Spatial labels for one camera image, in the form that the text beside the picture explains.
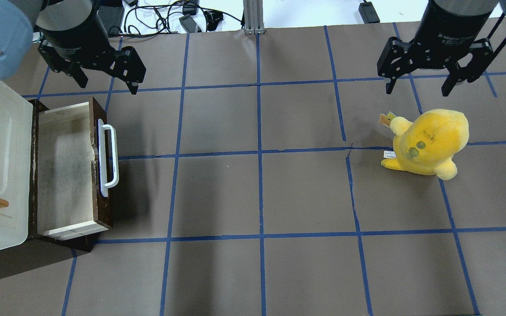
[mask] metal post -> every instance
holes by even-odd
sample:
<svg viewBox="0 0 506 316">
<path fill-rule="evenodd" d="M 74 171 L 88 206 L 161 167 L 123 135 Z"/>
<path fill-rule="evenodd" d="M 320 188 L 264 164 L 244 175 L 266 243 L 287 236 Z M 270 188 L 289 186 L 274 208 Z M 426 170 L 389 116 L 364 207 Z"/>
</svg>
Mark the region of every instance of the metal post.
<svg viewBox="0 0 506 316">
<path fill-rule="evenodd" d="M 265 34 L 263 23 L 263 0 L 243 0 L 245 34 Z"/>
</svg>

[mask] toy foot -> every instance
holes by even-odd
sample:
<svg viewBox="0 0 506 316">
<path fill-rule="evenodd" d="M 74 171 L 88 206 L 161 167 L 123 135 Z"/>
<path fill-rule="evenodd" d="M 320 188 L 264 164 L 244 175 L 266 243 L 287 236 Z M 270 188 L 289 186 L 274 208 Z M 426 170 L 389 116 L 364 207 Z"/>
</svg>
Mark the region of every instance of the toy foot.
<svg viewBox="0 0 506 316">
<path fill-rule="evenodd" d="M 386 158 L 382 160 L 382 166 L 392 170 L 402 170 L 397 158 Z"/>
</svg>

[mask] yellow plush toy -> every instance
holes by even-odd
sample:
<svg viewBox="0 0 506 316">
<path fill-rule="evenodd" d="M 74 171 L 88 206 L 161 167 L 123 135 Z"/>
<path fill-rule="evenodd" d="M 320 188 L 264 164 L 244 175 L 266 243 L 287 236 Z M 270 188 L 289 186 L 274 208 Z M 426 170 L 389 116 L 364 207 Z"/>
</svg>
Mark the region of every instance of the yellow plush toy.
<svg viewBox="0 0 506 316">
<path fill-rule="evenodd" d="M 396 158 L 382 160 L 382 166 L 416 174 L 436 174 L 442 180 L 458 172 L 452 157 L 464 148 L 470 137 L 468 120 L 452 110 L 430 110 L 415 122 L 391 112 L 380 114 L 380 123 L 394 132 Z"/>
</svg>

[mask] open cabinet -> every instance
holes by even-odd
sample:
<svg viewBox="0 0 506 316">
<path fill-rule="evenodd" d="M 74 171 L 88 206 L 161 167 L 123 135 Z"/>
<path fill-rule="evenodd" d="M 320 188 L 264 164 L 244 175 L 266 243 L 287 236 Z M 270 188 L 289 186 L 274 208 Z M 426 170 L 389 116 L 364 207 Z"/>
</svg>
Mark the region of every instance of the open cabinet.
<svg viewBox="0 0 506 316">
<path fill-rule="evenodd" d="M 93 98 L 48 110 L 0 82 L 0 278 L 89 252 L 112 227 L 118 180 L 116 133 Z"/>
</svg>

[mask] power adapter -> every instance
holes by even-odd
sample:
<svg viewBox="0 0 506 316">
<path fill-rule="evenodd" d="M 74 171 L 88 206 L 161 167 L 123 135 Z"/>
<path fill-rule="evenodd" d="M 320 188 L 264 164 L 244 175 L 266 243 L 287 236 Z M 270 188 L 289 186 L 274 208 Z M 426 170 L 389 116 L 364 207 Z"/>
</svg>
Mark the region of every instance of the power adapter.
<svg viewBox="0 0 506 316">
<path fill-rule="evenodd" d="M 374 10 L 372 2 L 365 1 L 361 3 L 359 5 L 359 12 L 364 24 L 380 23 L 380 18 L 378 18 L 378 14 L 376 13 L 376 10 Z"/>
</svg>

